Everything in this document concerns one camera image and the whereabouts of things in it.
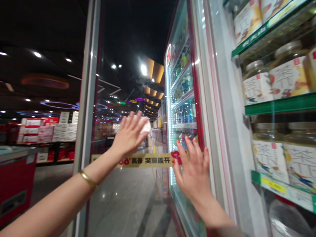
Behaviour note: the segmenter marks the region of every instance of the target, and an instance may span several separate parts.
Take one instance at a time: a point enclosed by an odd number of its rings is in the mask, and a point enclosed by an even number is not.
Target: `left hand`
[[[135,113],[132,111],[129,114],[129,118],[125,116],[123,117],[119,131],[110,148],[113,154],[118,154],[115,156],[117,157],[116,163],[133,154],[146,138],[148,134],[147,132],[140,134],[148,120],[147,117],[142,117],[142,114],[141,111],[138,111],[136,118],[134,118]]]

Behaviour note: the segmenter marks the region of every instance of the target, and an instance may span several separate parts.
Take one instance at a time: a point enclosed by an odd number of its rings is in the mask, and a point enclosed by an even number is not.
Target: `hand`
[[[109,149],[113,154],[116,154],[116,163],[133,154],[147,136],[147,132],[140,134],[148,120],[147,117],[142,117],[142,114],[141,111],[138,111],[137,116],[134,118],[135,113],[132,111],[129,114],[129,118],[123,117],[119,131]]]
[[[177,141],[183,172],[181,174],[179,164],[177,160],[175,160],[173,166],[175,178],[179,187],[193,205],[203,205],[207,200],[213,198],[209,179],[208,149],[205,148],[204,154],[202,154],[196,139],[193,140],[192,144],[190,139],[186,136],[185,142],[188,147],[190,160],[183,146]]]

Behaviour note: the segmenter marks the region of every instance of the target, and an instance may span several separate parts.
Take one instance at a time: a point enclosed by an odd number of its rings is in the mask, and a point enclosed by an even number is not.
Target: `black ceiling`
[[[120,100],[143,97],[145,85],[163,92],[140,73],[148,57],[163,65],[164,49],[175,1],[103,1],[100,24],[100,79],[119,86]],[[0,9],[0,111],[1,118],[18,118],[17,111],[54,110],[39,101],[49,99],[75,104],[80,97],[88,0],[6,1]],[[39,52],[42,57],[34,55]],[[113,70],[115,63],[122,68]],[[46,73],[64,78],[69,89],[22,85],[26,73]],[[14,92],[8,90],[10,83]],[[122,108],[109,93],[115,88],[99,82],[105,90],[99,97]],[[130,104],[127,110],[134,110]]]

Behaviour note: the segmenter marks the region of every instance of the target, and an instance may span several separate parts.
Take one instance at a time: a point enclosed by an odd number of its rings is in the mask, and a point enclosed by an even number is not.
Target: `finger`
[[[210,154],[208,152],[208,148],[204,148],[204,161],[203,161],[203,169],[207,173],[210,172]]]
[[[174,171],[175,179],[177,180],[177,184],[182,189],[182,187],[183,187],[183,178],[182,178],[182,174],[181,174],[180,167],[179,167],[177,159],[174,160],[173,171]]]
[[[147,123],[148,118],[147,117],[142,117],[141,121],[138,123],[138,125],[135,128],[136,133],[140,133],[141,130],[143,129],[144,125]]]
[[[131,123],[132,123],[132,120],[133,120],[133,118],[134,118],[134,111],[131,111],[130,113],[129,113],[129,116],[128,116],[128,118],[127,118],[127,121],[126,121],[126,124],[125,124],[125,128],[129,128],[130,127],[130,125],[131,125]]]
[[[137,112],[137,116],[133,119],[133,121],[132,121],[132,124],[131,124],[131,129],[133,130],[133,129],[135,129],[136,128],[136,126],[137,126],[137,124],[139,123],[139,120],[140,120],[140,118],[142,117],[142,112],[139,110],[138,112]]]
[[[189,164],[189,160],[188,160],[187,154],[185,153],[185,151],[183,149],[183,146],[181,145],[179,140],[177,140],[177,146],[178,146],[178,150],[179,150],[179,153],[180,153],[182,166],[186,167]]]
[[[185,136],[185,143],[187,144],[187,147],[188,147],[188,151],[189,151],[189,156],[190,156],[190,161],[194,164],[194,163],[197,163],[198,162],[198,159],[197,159],[197,155],[196,155],[196,152],[195,152],[195,148],[192,144],[192,142],[190,141],[189,137],[188,136]]]
[[[120,128],[120,129],[123,129],[124,126],[125,126],[125,124],[126,124],[126,117],[123,116],[123,119],[122,119],[122,122],[121,122],[121,126],[120,126],[119,128]]]
[[[148,132],[143,132],[141,135],[139,135],[137,141],[136,141],[136,147],[139,147],[140,144],[144,141],[144,139],[147,137]]]
[[[203,165],[203,154],[200,146],[198,145],[198,141],[195,138],[193,139],[193,146],[195,148],[197,162]]]

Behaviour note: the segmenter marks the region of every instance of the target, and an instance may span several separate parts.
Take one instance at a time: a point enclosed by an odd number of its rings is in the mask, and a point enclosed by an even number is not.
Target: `price tag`
[[[268,180],[264,177],[261,177],[261,185],[266,188],[266,189],[269,189],[270,191],[282,196],[282,197],[285,197],[286,196],[286,187],[280,185],[280,184],[277,184],[271,180]]]
[[[292,188],[292,187],[289,187],[289,190],[292,196],[292,200],[291,200],[292,202],[313,212],[313,200],[312,200],[311,194],[306,193],[299,189]]]

